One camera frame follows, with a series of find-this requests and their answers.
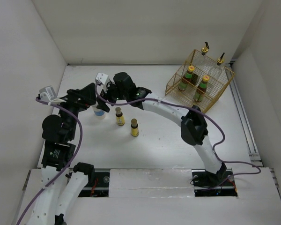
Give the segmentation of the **red sauce bottle yellow cap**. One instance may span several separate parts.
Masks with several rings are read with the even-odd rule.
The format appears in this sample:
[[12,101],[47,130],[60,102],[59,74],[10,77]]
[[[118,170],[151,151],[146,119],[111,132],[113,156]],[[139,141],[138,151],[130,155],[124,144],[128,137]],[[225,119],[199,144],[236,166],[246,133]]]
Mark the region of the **red sauce bottle yellow cap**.
[[193,72],[195,71],[195,67],[193,65],[190,65],[187,69],[187,71],[184,73],[183,77],[181,78],[181,81],[178,85],[178,89],[180,91],[185,91],[188,84],[191,81]]

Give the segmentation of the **red sauce bottle green label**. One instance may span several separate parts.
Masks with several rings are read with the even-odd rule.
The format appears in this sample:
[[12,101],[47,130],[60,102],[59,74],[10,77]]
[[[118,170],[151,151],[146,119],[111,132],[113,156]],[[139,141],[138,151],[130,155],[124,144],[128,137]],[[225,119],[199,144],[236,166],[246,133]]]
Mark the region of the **red sauce bottle green label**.
[[203,76],[200,84],[198,85],[196,92],[193,96],[195,102],[201,102],[204,98],[204,95],[207,91],[207,85],[210,77],[208,75]]

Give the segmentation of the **short glass cruet gold spout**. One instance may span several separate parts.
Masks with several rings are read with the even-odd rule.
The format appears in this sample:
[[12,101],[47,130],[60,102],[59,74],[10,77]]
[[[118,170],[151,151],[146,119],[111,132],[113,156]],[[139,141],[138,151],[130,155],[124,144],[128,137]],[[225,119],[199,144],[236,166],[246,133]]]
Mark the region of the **short glass cruet gold spout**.
[[201,51],[194,51],[193,57],[192,57],[192,65],[195,67],[195,71],[192,75],[190,83],[194,86],[196,86],[196,83],[199,79],[200,71],[204,67],[204,64],[207,59],[207,53],[209,51],[209,44],[206,41],[205,45],[201,48]]

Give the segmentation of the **tall glass cruet gold spout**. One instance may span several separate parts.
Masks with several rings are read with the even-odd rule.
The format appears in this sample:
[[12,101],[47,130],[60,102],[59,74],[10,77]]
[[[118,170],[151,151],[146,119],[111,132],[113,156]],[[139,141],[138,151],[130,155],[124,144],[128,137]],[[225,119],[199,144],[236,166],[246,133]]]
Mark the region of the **tall glass cruet gold spout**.
[[224,62],[223,60],[224,55],[225,53],[223,52],[222,55],[217,59],[216,64],[208,71],[208,76],[210,77],[207,86],[208,92],[212,92],[214,88],[217,86],[218,79],[223,71],[222,63]]

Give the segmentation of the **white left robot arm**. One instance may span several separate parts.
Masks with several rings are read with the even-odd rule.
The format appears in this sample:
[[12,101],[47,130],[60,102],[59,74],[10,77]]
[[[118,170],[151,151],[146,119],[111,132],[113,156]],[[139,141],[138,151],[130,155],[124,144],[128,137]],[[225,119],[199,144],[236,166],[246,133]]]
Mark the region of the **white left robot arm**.
[[42,123],[44,155],[41,182],[44,186],[32,200],[34,208],[27,223],[65,225],[82,189],[95,181],[95,169],[91,164],[79,162],[72,170],[69,169],[82,143],[82,140],[78,145],[71,143],[76,129],[82,130],[78,114],[96,104],[95,84],[70,89],[60,98],[48,86],[40,90],[36,100],[58,108],[59,113],[47,116]]

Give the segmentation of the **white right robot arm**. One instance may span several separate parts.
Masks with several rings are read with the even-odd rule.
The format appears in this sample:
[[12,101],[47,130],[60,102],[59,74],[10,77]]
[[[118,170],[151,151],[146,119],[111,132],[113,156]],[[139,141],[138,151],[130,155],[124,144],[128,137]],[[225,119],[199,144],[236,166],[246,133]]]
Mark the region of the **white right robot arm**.
[[207,123],[199,107],[194,105],[184,108],[163,101],[151,90],[136,86],[126,72],[115,74],[112,80],[108,75],[98,73],[95,85],[103,88],[101,92],[96,93],[97,108],[100,110],[108,113],[111,105],[119,106],[118,101],[125,100],[132,107],[156,113],[176,123],[181,129],[182,140],[195,148],[204,164],[207,186],[212,187],[223,182],[227,167],[217,157],[211,145]]

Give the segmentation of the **white bottle blue label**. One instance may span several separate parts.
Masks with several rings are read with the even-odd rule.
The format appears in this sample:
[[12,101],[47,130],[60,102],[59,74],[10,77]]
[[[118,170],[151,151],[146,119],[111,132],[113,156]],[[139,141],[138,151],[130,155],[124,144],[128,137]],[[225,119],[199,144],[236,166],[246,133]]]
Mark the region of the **white bottle blue label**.
[[98,109],[97,105],[93,105],[92,109],[98,119],[103,120],[106,117],[105,111]]

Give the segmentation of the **small brown bottle yellow label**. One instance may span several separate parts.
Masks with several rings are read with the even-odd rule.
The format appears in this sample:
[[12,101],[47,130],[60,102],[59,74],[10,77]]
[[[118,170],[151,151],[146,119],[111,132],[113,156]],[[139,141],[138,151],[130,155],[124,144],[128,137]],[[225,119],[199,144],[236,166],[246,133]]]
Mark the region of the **small brown bottle yellow label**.
[[115,113],[116,113],[116,120],[117,120],[117,124],[119,126],[123,126],[125,124],[125,119],[123,117],[123,113],[120,107],[116,107],[115,108]]

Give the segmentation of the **small brown bottle cork cap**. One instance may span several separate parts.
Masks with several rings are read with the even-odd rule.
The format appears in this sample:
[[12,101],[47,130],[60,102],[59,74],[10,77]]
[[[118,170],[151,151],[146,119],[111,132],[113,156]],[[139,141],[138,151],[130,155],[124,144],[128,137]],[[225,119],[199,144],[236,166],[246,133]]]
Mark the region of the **small brown bottle cork cap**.
[[139,135],[138,122],[135,118],[131,120],[131,135],[137,137]]

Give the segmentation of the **black mounting rail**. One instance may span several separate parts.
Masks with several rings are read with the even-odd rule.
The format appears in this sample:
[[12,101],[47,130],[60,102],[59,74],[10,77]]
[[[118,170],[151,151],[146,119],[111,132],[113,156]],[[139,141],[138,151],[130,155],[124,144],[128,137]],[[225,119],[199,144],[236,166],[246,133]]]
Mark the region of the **black mounting rail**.
[[236,197],[233,179],[209,190],[207,173],[191,169],[111,169],[97,170],[96,180],[79,193],[79,197]]

